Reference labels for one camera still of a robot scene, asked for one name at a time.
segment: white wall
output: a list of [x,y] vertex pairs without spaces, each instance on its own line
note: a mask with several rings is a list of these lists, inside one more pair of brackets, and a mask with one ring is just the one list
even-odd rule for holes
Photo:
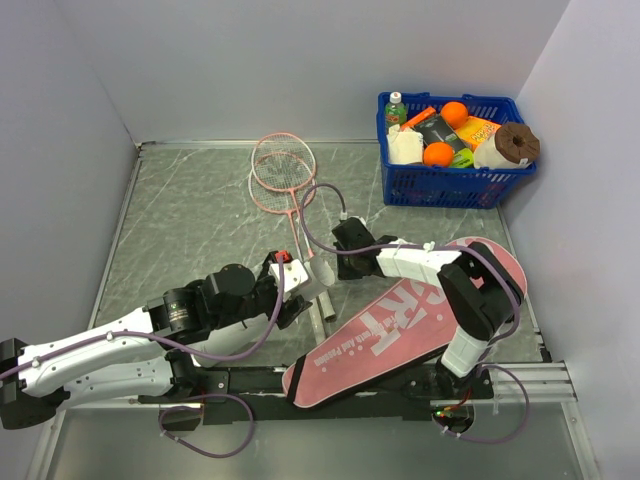
[[[0,339],[86,328],[135,148],[51,0],[0,4]],[[39,428],[0,429],[3,479]]]
[[506,208],[605,478],[640,478],[640,3],[572,0],[518,97],[540,174]]
[[568,3],[56,2],[139,142],[374,138],[381,91],[515,96]]

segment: green bottle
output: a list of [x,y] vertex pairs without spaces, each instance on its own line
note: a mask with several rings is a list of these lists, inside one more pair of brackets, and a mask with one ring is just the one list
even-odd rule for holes
[[387,130],[393,125],[403,125],[407,121],[407,107],[402,103],[402,94],[393,92],[389,96],[389,103],[384,107],[384,118]]

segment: marble tabletop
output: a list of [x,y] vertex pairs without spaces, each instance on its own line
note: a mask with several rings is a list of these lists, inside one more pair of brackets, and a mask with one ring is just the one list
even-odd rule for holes
[[[350,215],[365,218],[377,238],[445,244],[477,235],[509,248],[497,210],[385,206],[382,201],[379,150],[375,144],[311,145],[317,180],[338,186]],[[295,251],[286,216],[259,210],[247,190],[251,148],[170,149],[141,152],[117,249],[109,271],[96,325],[108,323],[168,289],[204,278],[224,265],[241,263],[257,271],[268,251]],[[310,230],[325,244],[333,241],[340,205],[331,191],[319,191],[305,210]],[[326,254],[334,267],[335,258]],[[331,334],[397,280],[369,277],[341,282],[330,289],[335,323]],[[274,332],[265,346],[241,365],[290,365],[315,346],[308,316]],[[522,308],[518,332],[494,348],[490,360],[540,361],[529,310]]]

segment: black strap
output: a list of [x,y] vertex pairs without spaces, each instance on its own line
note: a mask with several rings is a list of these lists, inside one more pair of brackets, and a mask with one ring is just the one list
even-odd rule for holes
[[289,384],[289,391],[287,392],[287,402],[289,403],[293,403],[296,399],[298,384],[300,383],[300,377],[302,376],[302,369],[304,368],[306,359],[306,355],[301,356],[296,360],[296,366],[293,367],[293,375],[291,376],[291,383]]

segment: blue basket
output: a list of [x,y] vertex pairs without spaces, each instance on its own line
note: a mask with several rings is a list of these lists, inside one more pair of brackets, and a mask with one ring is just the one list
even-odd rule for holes
[[[378,142],[382,160],[382,189],[386,205],[419,207],[493,208],[516,184],[536,171],[535,162],[523,170],[441,168],[389,163],[384,107],[390,92],[378,95]],[[403,93],[402,102],[412,118],[431,106],[440,112],[445,103],[464,103],[469,114],[495,123],[524,123],[508,97],[432,97],[429,93]]]

